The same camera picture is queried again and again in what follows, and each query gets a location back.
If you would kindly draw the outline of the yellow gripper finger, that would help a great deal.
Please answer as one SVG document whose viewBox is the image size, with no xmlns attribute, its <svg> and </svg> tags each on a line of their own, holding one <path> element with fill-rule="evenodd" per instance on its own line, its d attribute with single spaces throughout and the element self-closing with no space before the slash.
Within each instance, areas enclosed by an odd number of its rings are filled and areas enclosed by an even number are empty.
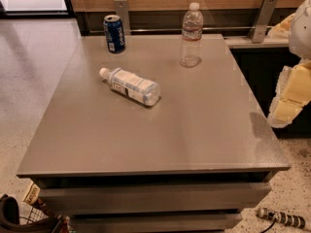
<svg viewBox="0 0 311 233">
<path fill-rule="evenodd" d="M 267 121 L 273 128 L 291 124 L 311 101 L 311 61 L 302 59 L 294 67 L 285 66 L 279 75 Z"/>
<path fill-rule="evenodd" d="M 283 19 L 280 23 L 273 26 L 267 33 L 267 36 L 271 39 L 288 39 L 291 30 L 292 20 L 294 14 L 289 15 Z"/>
</svg>

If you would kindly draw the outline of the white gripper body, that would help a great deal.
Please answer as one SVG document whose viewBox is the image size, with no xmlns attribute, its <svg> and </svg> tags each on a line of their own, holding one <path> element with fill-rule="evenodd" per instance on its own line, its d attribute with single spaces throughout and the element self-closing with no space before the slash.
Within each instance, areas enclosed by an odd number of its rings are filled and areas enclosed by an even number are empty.
<svg viewBox="0 0 311 233">
<path fill-rule="evenodd" d="M 311 58 L 311 0 L 305 0 L 294 13 L 289 49 L 300 58 Z"/>
</svg>

